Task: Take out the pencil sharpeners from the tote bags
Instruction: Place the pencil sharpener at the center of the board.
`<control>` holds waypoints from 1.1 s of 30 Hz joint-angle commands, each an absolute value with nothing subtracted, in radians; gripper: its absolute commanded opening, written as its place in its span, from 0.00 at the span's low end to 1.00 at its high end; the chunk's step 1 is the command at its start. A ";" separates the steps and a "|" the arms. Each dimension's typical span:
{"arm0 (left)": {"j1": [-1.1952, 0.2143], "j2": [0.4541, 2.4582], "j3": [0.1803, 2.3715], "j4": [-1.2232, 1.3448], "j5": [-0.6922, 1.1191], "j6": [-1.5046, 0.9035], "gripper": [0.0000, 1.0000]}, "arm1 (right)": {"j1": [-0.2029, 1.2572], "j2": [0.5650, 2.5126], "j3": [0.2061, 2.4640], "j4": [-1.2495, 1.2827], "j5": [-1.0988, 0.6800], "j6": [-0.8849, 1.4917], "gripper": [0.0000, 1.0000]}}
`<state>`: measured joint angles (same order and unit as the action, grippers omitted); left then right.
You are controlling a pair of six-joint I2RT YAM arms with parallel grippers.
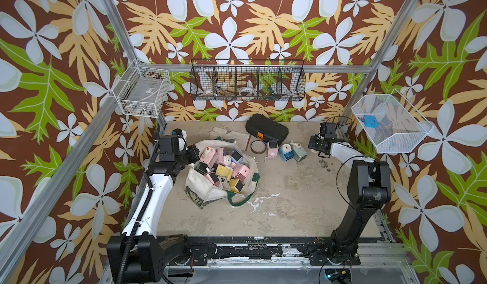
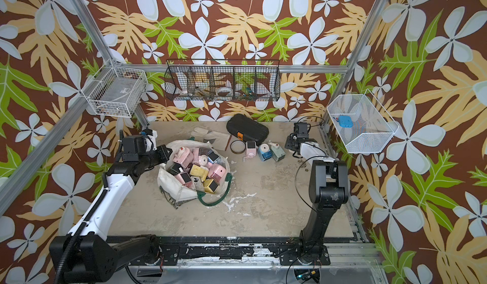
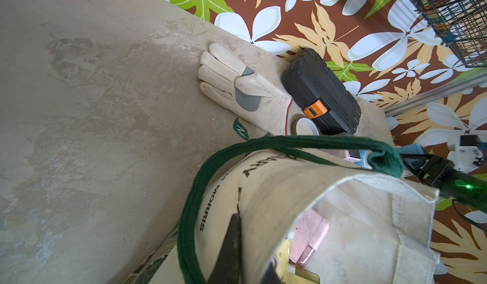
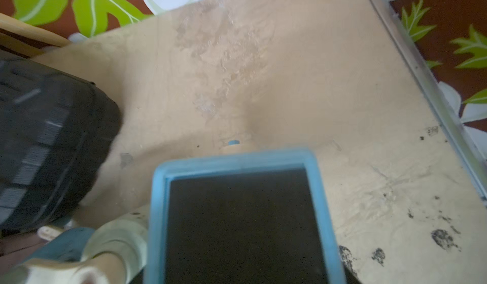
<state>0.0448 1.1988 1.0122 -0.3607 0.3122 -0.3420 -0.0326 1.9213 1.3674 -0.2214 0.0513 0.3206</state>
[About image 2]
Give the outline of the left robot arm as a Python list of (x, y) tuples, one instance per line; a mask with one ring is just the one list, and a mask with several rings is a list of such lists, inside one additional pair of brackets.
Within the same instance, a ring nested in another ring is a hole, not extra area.
[(171, 154), (172, 149), (165, 145), (119, 153), (119, 159), (102, 177), (103, 188), (81, 220), (49, 246), (56, 269), (55, 283), (106, 282), (130, 262), (159, 254), (155, 235), (142, 235), (116, 245), (110, 245), (107, 238), (116, 214), (140, 176), (169, 162)]

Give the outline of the cream tote bag green handles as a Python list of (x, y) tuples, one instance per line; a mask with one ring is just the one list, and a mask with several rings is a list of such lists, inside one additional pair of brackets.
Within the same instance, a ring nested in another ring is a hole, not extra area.
[[(183, 146), (190, 148), (194, 154), (193, 163), (187, 169), (173, 162), (175, 153)], [(167, 147), (172, 149), (171, 159), (166, 165), (160, 166), (157, 184), (174, 208), (192, 200), (198, 200), (202, 205), (211, 207), (225, 199), (233, 179), (226, 157), (209, 143), (192, 140), (173, 141)], [(209, 169), (204, 182), (199, 177), (190, 175), (193, 164)]]

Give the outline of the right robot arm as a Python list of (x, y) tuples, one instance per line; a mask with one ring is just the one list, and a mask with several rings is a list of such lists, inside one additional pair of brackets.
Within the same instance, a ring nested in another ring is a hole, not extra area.
[(309, 200), (305, 201), (311, 212), (299, 236), (297, 259), (302, 265), (315, 261), (329, 265), (324, 238), (334, 214), (347, 203), (350, 195), (347, 166), (331, 157), (313, 139), (290, 134), (285, 148), (303, 157), (302, 165), (311, 166)]

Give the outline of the blue pencil sharpener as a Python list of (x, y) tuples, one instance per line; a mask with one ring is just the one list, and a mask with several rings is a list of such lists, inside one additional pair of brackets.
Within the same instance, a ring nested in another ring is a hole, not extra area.
[(268, 144), (261, 144), (257, 150), (257, 154), (262, 162), (265, 162), (272, 158), (272, 151)]

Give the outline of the green pencil sharpener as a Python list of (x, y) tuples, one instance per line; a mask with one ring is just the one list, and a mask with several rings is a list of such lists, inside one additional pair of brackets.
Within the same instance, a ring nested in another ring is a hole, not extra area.
[(285, 158), (285, 151), (278, 143), (269, 143), (272, 158), (275, 162), (280, 162)]

